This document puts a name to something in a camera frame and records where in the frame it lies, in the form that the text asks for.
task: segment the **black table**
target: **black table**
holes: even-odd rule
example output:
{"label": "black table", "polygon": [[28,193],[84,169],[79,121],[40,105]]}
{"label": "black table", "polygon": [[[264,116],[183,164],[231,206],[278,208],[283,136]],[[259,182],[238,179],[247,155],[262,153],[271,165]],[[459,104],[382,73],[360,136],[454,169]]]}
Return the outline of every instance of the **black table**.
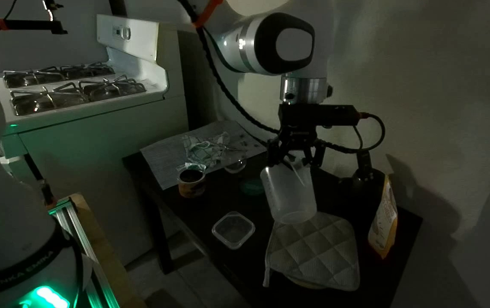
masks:
{"label": "black table", "polygon": [[[207,193],[197,200],[183,200],[177,186],[161,189],[141,152],[125,157],[123,162],[141,194],[163,271],[173,270],[173,259],[158,205],[175,213],[187,235],[254,306],[391,306],[422,223],[418,215],[399,208],[396,244],[391,254],[380,259],[367,244],[365,225],[370,222],[365,217],[380,200],[382,181],[357,189],[350,179],[312,170],[319,210],[346,217],[355,227],[362,285],[355,292],[312,290],[290,282],[281,273],[274,273],[271,285],[264,289],[264,254],[273,227],[259,176],[267,162],[266,153],[249,158],[247,169],[238,174],[230,174],[225,169],[207,174]],[[230,210],[238,210],[255,222],[255,234],[235,251],[211,234],[213,223]]]}

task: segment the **oven mitt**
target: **oven mitt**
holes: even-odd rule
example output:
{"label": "oven mitt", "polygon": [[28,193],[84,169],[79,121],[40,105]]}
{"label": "oven mitt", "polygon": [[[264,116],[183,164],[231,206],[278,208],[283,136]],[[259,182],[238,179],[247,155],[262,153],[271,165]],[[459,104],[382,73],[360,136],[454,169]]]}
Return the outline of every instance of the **oven mitt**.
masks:
{"label": "oven mitt", "polygon": [[264,287],[271,270],[310,289],[358,289],[360,261],[351,223],[322,212],[303,223],[276,222],[266,251]]}

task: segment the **clear plastic container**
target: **clear plastic container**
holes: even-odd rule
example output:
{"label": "clear plastic container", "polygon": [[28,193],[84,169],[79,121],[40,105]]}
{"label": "clear plastic container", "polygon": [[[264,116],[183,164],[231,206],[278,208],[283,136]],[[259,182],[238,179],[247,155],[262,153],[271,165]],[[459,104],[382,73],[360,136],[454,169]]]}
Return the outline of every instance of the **clear plastic container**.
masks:
{"label": "clear plastic container", "polygon": [[274,220],[281,223],[302,223],[317,213],[309,165],[269,165],[262,169],[261,177]]}
{"label": "clear plastic container", "polygon": [[255,223],[240,212],[228,212],[211,232],[230,249],[238,249],[255,232]]}

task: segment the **floor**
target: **floor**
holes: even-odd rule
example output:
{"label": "floor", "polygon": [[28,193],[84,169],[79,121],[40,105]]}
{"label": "floor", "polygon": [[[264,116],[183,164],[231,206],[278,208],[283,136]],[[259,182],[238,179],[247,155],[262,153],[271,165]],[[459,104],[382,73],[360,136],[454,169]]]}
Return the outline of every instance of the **floor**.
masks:
{"label": "floor", "polygon": [[247,308],[235,287],[182,232],[170,239],[177,270],[165,275],[154,253],[127,266],[149,308]]}

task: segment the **white wall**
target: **white wall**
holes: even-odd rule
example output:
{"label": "white wall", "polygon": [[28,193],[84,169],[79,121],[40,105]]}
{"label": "white wall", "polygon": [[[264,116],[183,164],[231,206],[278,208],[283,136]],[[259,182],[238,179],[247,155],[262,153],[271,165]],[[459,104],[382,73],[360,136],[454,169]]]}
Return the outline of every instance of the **white wall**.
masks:
{"label": "white wall", "polygon": [[[43,68],[50,64],[79,64],[106,59],[106,51],[96,42],[96,13],[110,13],[108,0],[70,1],[57,11],[69,35],[50,30],[5,30],[0,34],[0,69]],[[0,0],[0,18],[10,6]],[[48,20],[41,0],[19,0],[10,18]]]}
{"label": "white wall", "polygon": [[[490,308],[490,1],[336,3],[333,100],[386,119],[389,136],[374,153],[382,169],[396,170],[399,203],[425,218],[394,306]],[[201,117],[235,117],[197,40],[183,39],[189,97]],[[252,114],[278,126],[279,78],[228,71],[225,78]],[[372,124],[363,131],[377,136]],[[324,136],[355,143],[351,131]],[[341,174],[350,164],[331,155],[326,167]]]}

